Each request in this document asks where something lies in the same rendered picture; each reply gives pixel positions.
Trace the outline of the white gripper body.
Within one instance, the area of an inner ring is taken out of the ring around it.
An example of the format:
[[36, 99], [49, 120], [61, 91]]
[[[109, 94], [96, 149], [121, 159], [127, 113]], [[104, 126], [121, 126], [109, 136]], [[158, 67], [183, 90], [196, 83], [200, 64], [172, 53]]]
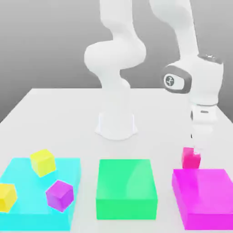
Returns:
[[194, 125], [191, 130], [192, 141], [195, 149], [204, 149], [213, 132], [211, 125]]

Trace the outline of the small pink cube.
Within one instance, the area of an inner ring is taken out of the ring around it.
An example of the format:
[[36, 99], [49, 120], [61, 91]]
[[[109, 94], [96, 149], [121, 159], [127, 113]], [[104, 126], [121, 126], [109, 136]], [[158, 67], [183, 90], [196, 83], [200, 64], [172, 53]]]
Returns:
[[201, 161], [200, 153], [194, 153], [194, 148], [184, 147], [182, 150], [182, 168], [198, 169]]

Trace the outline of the small purple cube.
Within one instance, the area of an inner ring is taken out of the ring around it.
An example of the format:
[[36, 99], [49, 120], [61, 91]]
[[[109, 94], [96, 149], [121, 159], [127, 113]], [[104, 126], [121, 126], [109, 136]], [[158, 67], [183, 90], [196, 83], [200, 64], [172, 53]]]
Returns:
[[46, 190], [46, 199], [49, 207], [64, 212], [74, 201], [73, 186], [57, 180]]

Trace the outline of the small yellow cube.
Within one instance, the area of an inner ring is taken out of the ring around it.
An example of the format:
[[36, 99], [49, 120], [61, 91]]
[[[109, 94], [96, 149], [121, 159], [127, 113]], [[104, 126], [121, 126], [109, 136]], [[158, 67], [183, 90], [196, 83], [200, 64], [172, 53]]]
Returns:
[[0, 183], [0, 212], [8, 213], [17, 200], [14, 184]]
[[55, 157], [47, 149], [31, 154], [30, 161], [32, 169], [39, 177], [43, 177], [56, 170]]

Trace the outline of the large magenta box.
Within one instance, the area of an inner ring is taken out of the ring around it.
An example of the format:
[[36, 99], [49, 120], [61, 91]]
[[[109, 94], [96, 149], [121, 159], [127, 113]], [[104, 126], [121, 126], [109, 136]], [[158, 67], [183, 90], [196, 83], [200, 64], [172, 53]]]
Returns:
[[224, 169], [175, 169], [172, 188], [185, 230], [233, 230], [233, 182]]

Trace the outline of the large green box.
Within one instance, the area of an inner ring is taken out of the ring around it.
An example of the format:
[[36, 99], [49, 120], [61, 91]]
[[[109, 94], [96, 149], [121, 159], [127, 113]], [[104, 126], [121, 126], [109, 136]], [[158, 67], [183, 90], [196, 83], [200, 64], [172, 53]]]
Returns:
[[157, 204], [150, 160], [100, 160], [96, 189], [98, 220], [155, 220]]

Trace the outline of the large cyan box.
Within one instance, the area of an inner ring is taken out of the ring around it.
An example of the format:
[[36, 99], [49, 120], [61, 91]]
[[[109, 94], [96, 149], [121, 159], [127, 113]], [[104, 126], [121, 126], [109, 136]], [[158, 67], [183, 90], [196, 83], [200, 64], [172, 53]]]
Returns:
[[73, 186], [78, 193], [81, 179], [79, 158], [56, 158], [56, 170], [39, 177], [29, 158], [12, 158], [0, 183], [14, 184], [17, 201], [8, 213], [0, 213], [0, 231], [69, 231], [76, 201], [63, 212], [47, 204], [46, 190], [57, 180]]

